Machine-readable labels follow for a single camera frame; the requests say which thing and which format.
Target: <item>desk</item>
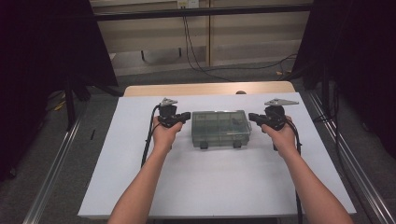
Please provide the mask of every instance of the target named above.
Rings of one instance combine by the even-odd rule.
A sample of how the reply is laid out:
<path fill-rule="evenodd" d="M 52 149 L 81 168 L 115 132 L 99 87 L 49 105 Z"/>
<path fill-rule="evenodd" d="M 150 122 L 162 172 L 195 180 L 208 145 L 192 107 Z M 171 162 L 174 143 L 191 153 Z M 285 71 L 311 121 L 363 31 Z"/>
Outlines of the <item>desk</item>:
<path fill-rule="evenodd" d="M 178 100 L 177 111 L 235 110 L 262 114 L 264 102 L 274 98 L 300 102 L 285 106 L 299 129 L 302 155 L 318 178 L 340 200 L 348 213 L 355 208 L 335 171 L 300 95 L 296 92 L 246 95 L 227 94 L 240 91 L 238 85 L 265 88 L 276 83 L 224 83 L 208 88 L 216 95 L 188 95 L 192 89 L 170 85 L 168 95 L 122 97 L 107 133 L 102 153 L 78 213 L 81 217 L 108 218 L 114 204 L 140 169 L 152 108 L 164 96 Z M 189 84 L 211 87 L 212 84 Z M 289 83 L 279 83 L 279 88 Z M 161 86 L 147 86 L 153 92 Z M 129 95 L 134 87 L 128 89 Z M 192 147 L 191 123 L 183 126 L 163 166 L 149 217 L 279 217 L 296 214 L 294 186 L 285 162 L 273 151 L 271 139 L 252 124 L 246 147 Z"/>
<path fill-rule="evenodd" d="M 246 94 L 295 92 L 288 81 L 271 81 L 131 86 L 125 90 L 124 96 L 236 94 L 238 91 Z"/>

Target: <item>hand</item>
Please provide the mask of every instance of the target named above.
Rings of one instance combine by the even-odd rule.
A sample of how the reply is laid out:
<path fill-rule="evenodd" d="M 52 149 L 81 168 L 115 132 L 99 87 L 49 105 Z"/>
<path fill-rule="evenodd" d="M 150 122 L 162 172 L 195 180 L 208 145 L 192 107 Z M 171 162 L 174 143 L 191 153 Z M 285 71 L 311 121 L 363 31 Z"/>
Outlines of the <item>hand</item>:
<path fill-rule="evenodd" d="M 176 134 L 181 130 L 182 126 L 183 124 L 178 122 L 171 128 L 165 128 L 158 121 L 158 117 L 155 117 L 152 123 L 154 149 L 163 150 L 168 153 L 175 141 Z"/>
<path fill-rule="evenodd" d="M 289 116 L 286 116 L 286 119 L 291 121 L 291 117 Z M 298 153 L 295 144 L 295 135 L 293 129 L 288 123 L 286 123 L 285 126 L 279 131 L 276 131 L 263 124 L 262 131 L 268 133 L 268 135 L 272 138 L 279 155 L 283 159 L 285 159 L 285 157 L 289 156 L 290 154 Z"/>

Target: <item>forearm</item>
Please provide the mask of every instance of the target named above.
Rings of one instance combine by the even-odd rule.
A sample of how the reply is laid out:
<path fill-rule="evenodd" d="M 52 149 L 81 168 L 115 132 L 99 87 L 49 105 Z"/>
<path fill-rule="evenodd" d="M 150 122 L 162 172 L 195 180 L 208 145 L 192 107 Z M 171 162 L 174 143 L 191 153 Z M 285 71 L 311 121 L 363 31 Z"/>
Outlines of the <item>forearm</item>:
<path fill-rule="evenodd" d="M 353 223 L 344 206 L 298 153 L 284 158 L 310 223 Z"/>
<path fill-rule="evenodd" d="M 120 197 L 108 223 L 146 223 L 165 157 L 163 150 L 154 148 L 139 174 Z"/>

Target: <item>metal rail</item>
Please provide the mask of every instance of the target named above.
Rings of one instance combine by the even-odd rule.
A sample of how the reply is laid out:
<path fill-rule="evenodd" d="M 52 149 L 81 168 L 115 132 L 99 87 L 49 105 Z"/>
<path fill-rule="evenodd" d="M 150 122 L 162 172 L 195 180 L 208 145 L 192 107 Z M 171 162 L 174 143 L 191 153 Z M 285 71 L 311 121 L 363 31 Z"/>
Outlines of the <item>metal rail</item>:
<path fill-rule="evenodd" d="M 321 109 L 321 101 L 319 100 L 318 96 L 316 94 L 311 93 L 310 98 L 317 112 L 319 114 L 323 114 L 323 111 Z M 325 122 L 324 125 L 329 131 L 332 140 L 334 140 L 335 142 L 335 134 L 336 134 L 335 123 L 333 121 L 328 121 Z M 373 208 L 379 221 L 384 224 L 396 223 L 395 218 L 392 216 L 389 209 L 387 208 L 384 199 L 379 194 L 378 190 L 375 188 L 373 183 L 370 181 L 367 174 L 364 173 L 363 169 L 361 168 L 361 165 L 358 163 L 356 157 L 353 155 L 352 150 L 347 145 L 346 140 L 340 133 L 338 136 L 339 136 L 339 148 L 340 148 L 341 156 L 346 162 L 346 165 L 348 166 L 350 172 L 355 177 L 355 180 L 359 184 L 361 191 L 363 192 L 367 201 Z"/>
<path fill-rule="evenodd" d="M 315 7 L 336 7 L 336 4 L 322 4 Z M 122 21 L 122 20 L 141 20 L 174 17 L 196 17 L 196 16 L 218 16 L 218 15 L 237 15 L 237 14 L 259 14 L 259 13 L 279 13 L 279 12 L 299 12 L 312 10 L 312 4 L 294 5 L 272 5 L 256 7 L 200 7 L 185 9 L 164 9 L 137 12 L 104 12 L 92 15 L 68 15 L 58 16 L 57 21 Z"/>
<path fill-rule="evenodd" d="M 32 206 L 27 213 L 23 224 L 36 224 L 41 218 L 41 215 L 44 212 L 44 208 L 47 204 L 48 199 L 50 198 L 50 194 L 52 193 L 55 182 L 61 172 L 62 166 L 64 164 L 64 160 L 66 158 L 67 152 L 71 147 L 73 140 L 76 136 L 79 124 L 81 123 L 82 118 L 87 110 L 88 102 L 85 103 L 78 114 L 78 118 L 72 128 L 64 137 L 64 141 L 59 148 L 58 154 L 56 155 L 49 172 L 47 173 L 46 179 L 44 180 L 40 191 L 35 196 L 35 200 Z"/>

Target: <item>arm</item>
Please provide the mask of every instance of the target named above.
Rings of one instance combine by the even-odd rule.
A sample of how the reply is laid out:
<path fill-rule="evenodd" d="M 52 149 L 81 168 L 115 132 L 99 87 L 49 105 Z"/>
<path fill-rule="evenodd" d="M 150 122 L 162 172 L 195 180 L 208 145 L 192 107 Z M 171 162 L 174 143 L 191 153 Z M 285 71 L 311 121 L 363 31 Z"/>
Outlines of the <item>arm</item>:
<path fill-rule="evenodd" d="M 153 127 L 158 124 L 156 117 Z M 179 122 L 170 129 L 159 125 L 154 130 L 154 149 L 142 169 L 119 198 L 108 223 L 146 223 L 163 163 L 181 127 L 182 124 Z"/>
<path fill-rule="evenodd" d="M 262 125 L 273 139 L 279 155 L 284 159 L 310 223 L 353 223 L 343 205 L 321 183 L 298 154 L 295 136 L 286 124 L 280 131 Z"/>

